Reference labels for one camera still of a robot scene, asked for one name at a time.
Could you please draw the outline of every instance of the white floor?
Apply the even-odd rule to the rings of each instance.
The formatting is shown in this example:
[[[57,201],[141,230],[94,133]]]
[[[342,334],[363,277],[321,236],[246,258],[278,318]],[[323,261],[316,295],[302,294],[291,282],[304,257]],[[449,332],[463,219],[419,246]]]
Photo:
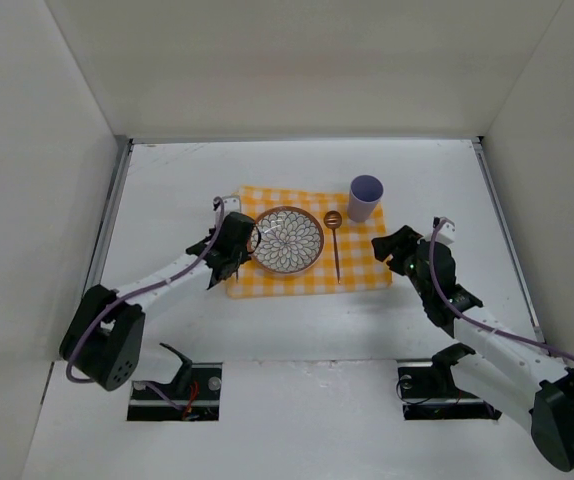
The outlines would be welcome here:
[[[103,284],[142,278],[203,238],[215,195],[241,185],[344,192],[362,173],[385,186],[389,232],[405,224],[428,232],[435,215],[453,219],[459,281],[499,320],[533,336],[478,160],[464,140],[137,145]],[[220,287],[148,322],[148,339],[196,361],[427,358],[452,343],[401,277],[389,290],[235,301]]]
[[[533,337],[469,141],[136,146],[103,284],[137,280],[201,239],[215,195],[243,184],[346,191],[362,173],[385,185],[391,232],[452,218],[459,281]],[[429,358],[453,343],[404,278],[376,292],[253,300],[231,300],[220,287],[150,318],[146,337],[194,361],[225,362],[220,421],[127,423],[128,386],[74,385],[59,363],[24,480],[574,479],[507,418],[403,420],[391,359]],[[357,359],[372,360],[346,361]]]
[[[409,422],[394,361],[231,362],[213,423],[126,422],[57,364],[23,480],[574,480],[511,420]]]

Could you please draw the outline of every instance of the cup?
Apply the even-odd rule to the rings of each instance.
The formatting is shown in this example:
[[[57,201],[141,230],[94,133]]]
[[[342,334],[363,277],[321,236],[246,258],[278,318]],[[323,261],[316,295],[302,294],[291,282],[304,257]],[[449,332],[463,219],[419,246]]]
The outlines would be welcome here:
[[[361,175],[352,180],[349,187],[347,216],[354,222],[366,221],[380,202],[385,191],[376,177]]]

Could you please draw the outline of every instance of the bowl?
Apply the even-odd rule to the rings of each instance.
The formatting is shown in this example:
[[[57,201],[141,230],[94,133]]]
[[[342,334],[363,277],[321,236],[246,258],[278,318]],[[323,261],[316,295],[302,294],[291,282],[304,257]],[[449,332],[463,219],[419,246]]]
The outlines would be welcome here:
[[[325,245],[320,222],[298,207],[275,207],[258,216],[261,240],[253,257],[265,270],[281,275],[304,272],[316,263]]]

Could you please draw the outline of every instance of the rectangular opening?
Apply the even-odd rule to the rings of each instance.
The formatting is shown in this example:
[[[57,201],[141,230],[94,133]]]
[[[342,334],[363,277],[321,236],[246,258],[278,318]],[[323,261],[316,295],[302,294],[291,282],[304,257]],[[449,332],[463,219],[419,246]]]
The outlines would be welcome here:
[[[169,405],[154,391],[139,389],[132,382],[127,421],[132,422],[213,422],[220,414],[222,363],[195,363],[191,378],[183,392],[171,391],[169,386],[158,385],[160,390],[179,408]],[[192,400],[192,387],[198,393]]]
[[[405,420],[498,420],[502,412],[469,392],[459,390],[451,375],[431,363],[401,365],[396,394]]]

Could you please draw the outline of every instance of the screw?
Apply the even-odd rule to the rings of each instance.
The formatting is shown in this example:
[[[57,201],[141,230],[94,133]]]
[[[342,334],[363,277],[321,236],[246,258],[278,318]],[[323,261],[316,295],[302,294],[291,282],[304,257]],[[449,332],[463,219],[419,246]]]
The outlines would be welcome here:
[[[216,390],[220,390],[221,384],[222,384],[222,382],[220,381],[220,378],[218,378],[218,377],[211,377],[209,379],[209,381],[207,382],[207,386],[209,387],[209,389],[212,392],[215,392]]]
[[[402,388],[403,390],[409,390],[410,388],[412,388],[411,385],[411,375],[403,375],[398,379],[398,382],[400,383],[400,388]]]

